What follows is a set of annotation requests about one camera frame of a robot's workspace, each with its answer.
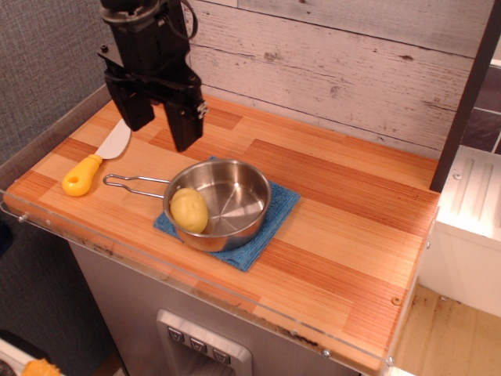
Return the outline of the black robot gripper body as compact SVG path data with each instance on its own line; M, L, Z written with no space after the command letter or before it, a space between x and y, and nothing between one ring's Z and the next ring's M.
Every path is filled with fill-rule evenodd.
M150 103L189 105L203 100L200 78L188 67L198 19L186 25L187 1L103 1L100 14L114 44L101 48L106 78L127 82ZM207 105L204 101L204 115Z

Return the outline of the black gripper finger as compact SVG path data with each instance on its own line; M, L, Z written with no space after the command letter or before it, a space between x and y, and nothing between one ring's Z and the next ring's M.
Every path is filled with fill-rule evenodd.
M189 105L166 102L164 109L175 149L179 153L186 151L203 136L204 101Z
M127 82L105 78L106 87L126 125L133 131L140 130L154 118L150 99Z

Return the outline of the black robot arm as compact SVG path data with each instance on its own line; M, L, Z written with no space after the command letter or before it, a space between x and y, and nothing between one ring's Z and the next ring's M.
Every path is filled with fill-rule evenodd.
M100 14L114 43L102 45L105 82L126 125L134 132L154 118L162 104L179 152L203 135L204 101L199 76L186 59L198 20L186 26L187 1L103 1Z

